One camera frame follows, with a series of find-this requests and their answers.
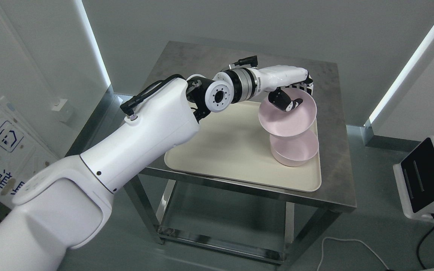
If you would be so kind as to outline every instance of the gray wall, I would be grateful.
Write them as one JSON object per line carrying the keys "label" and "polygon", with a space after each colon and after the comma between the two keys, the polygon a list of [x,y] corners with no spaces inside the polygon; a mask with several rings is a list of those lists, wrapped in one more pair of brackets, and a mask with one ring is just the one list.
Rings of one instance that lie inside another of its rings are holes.
{"label": "gray wall", "polygon": [[[0,1],[0,97],[6,96],[48,147],[65,155],[110,81],[81,2]],[[52,112],[59,98],[75,111]]]}
{"label": "gray wall", "polygon": [[434,136],[434,59],[391,114],[375,127],[379,136],[423,141]]}
{"label": "gray wall", "polygon": [[352,125],[365,123],[434,23],[429,0],[83,4],[117,93],[140,91],[170,40],[303,57],[338,64]]}

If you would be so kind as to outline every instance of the black cable on floor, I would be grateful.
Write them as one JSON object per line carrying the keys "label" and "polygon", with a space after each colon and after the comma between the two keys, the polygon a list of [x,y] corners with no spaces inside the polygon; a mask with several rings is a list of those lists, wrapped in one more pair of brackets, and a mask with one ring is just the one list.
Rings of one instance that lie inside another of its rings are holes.
{"label": "black cable on floor", "polygon": [[420,262],[420,264],[422,265],[423,269],[428,269],[424,266],[422,259],[420,258],[420,246],[422,245],[423,241],[425,240],[425,238],[434,230],[434,225],[433,228],[431,228],[431,230],[429,230],[429,232],[427,232],[423,238],[420,240],[420,242],[418,243],[418,246],[416,247],[416,256],[418,257],[418,261]]}

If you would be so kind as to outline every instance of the gray floor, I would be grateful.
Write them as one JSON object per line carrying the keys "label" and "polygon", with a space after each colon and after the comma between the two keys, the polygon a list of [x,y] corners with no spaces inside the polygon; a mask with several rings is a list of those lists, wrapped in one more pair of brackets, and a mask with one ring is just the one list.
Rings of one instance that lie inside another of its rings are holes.
{"label": "gray floor", "polygon": [[[415,248],[432,224],[403,215],[391,166],[406,153],[363,146],[359,127],[348,127],[358,208],[343,214],[296,262],[291,270],[315,270],[325,236],[361,239],[389,268],[422,269]],[[159,202],[165,180],[141,176],[150,200]],[[284,204],[235,192],[179,184],[167,223],[194,232],[260,245],[282,246]],[[312,213],[296,206],[296,228]],[[357,243],[325,242],[321,270],[376,270],[384,267]],[[427,267],[434,267],[434,232],[421,249]],[[101,233],[88,245],[68,251],[60,269],[66,270],[274,270],[274,266],[188,245],[150,240],[138,213],[125,192],[116,195],[113,214]]]}

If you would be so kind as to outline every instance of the white tray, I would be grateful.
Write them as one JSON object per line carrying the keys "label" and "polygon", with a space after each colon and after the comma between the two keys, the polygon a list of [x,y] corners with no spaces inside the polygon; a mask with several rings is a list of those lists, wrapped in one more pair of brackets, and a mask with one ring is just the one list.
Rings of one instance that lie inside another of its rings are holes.
{"label": "white tray", "polygon": [[[321,186],[319,153],[299,167],[280,164],[270,152],[269,134],[258,120],[260,103],[232,104],[200,121],[200,131],[165,154],[176,171],[313,192]],[[310,128],[317,135],[317,124]]]}

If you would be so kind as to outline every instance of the stainless steel table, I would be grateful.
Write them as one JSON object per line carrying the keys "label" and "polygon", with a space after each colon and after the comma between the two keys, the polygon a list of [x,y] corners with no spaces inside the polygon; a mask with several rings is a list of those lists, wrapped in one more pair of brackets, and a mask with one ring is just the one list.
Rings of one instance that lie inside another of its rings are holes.
{"label": "stainless steel table", "polygon": [[[141,172],[143,175],[169,180],[156,213],[150,205],[138,176],[135,176],[125,186],[125,191],[130,196],[152,238],[159,244],[163,244],[165,239],[183,242],[269,262],[279,265],[280,269],[285,269],[293,264],[341,213],[350,213],[356,208],[336,64],[171,41],[155,64],[146,85],[174,73],[182,74],[184,77],[195,73],[213,77],[229,63],[250,55],[258,55],[259,67],[279,64],[294,65],[308,69],[313,77],[315,81],[313,97],[318,107],[321,187],[315,192],[306,193],[237,180],[176,172],[167,167],[162,156]],[[285,223],[285,248],[283,251],[273,251],[162,226],[177,182],[215,187],[286,202],[286,219],[283,221]],[[294,233],[294,204],[317,207],[315,213],[297,235]]]}

